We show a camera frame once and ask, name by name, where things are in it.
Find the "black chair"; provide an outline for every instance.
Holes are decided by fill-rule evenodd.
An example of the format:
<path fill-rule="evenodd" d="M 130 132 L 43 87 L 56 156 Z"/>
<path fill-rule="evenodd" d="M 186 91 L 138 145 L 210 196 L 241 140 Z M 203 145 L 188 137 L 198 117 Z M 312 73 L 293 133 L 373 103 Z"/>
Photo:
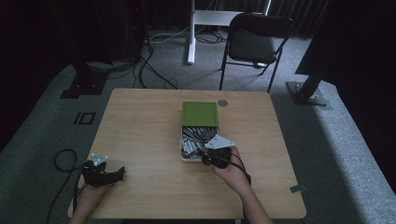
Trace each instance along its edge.
<path fill-rule="evenodd" d="M 267 92 L 270 92 L 276 69 L 282 55 L 283 46 L 292 33 L 293 21 L 288 18 L 269 17 L 255 13 L 241 13 L 236 15 L 230 23 L 227 43 L 221 64 L 221 80 L 219 89 L 222 89 L 225 64 L 228 56 L 234 61 L 246 63 L 229 63 L 245 66 L 265 64 L 261 76 L 268 66 L 275 63 L 274 72 Z M 273 38 L 281 39 L 276 48 Z"/>

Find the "wooden table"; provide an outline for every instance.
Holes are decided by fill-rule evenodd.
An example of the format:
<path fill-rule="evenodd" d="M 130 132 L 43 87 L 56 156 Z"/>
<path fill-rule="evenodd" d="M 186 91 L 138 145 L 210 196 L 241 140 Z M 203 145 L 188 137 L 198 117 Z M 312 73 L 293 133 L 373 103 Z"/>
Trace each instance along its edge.
<path fill-rule="evenodd" d="M 184 101 L 217 102 L 220 135 L 235 141 L 252 187 L 272 218 L 305 216 L 290 157 L 266 92 L 115 89 L 91 152 L 108 172 L 125 166 L 96 218 L 243 218 L 239 197 L 201 163 L 180 158 Z"/>

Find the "green lid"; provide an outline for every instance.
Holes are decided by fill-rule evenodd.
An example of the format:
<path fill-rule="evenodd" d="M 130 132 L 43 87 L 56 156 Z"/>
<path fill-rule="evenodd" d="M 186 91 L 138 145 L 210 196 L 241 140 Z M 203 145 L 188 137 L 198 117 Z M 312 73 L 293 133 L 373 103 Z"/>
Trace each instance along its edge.
<path fill-rule="evenodd" d="M 181 126 L 219 127 L 218 105 L 183 102 Z"/>

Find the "human arm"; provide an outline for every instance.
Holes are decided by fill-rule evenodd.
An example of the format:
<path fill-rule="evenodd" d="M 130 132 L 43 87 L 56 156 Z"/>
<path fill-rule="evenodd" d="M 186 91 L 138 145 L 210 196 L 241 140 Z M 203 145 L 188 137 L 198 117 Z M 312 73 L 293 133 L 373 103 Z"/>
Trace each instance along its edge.
<path fill-rule="evenodd" d="M 231 152 L 233 153 L 231 162 L 243 167 L 242 162 L 239 160 L 241 157 L 238 149 L 236 147 L 231 147 Z M 253 188 L 250 186 L 244 172 L 232 164 L 229 164 L 224 169 L 220 169 L 214 165 L 210 165 L 209 167 L 215 175 L 223 179 L 224 182 L 239 195 L 245 214 L 251 224 L 274 223 L 262 207 L 262 204 L 257 198 Z"/>
<path fill-rule="evenodd" d="M 90 185 L 85 187 L 79 194 L 78 204 L 73 216 L 70 218 L 69 224 L 87 223 L 93 210 L 95 210 L 109 188 L 109 185 L 104 185 L 99 188 Z"/>

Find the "open box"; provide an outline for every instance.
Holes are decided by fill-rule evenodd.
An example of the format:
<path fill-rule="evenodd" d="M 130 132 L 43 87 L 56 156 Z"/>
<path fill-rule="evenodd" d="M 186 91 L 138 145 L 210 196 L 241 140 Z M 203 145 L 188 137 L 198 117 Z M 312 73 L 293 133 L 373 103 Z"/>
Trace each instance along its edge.
<path fill-rule="evenodd" d="M 205 144 L 219 134 L 218 105 L 207 102 L 183 102 L 180 148 L 184 162 L 201 162 Z"/>

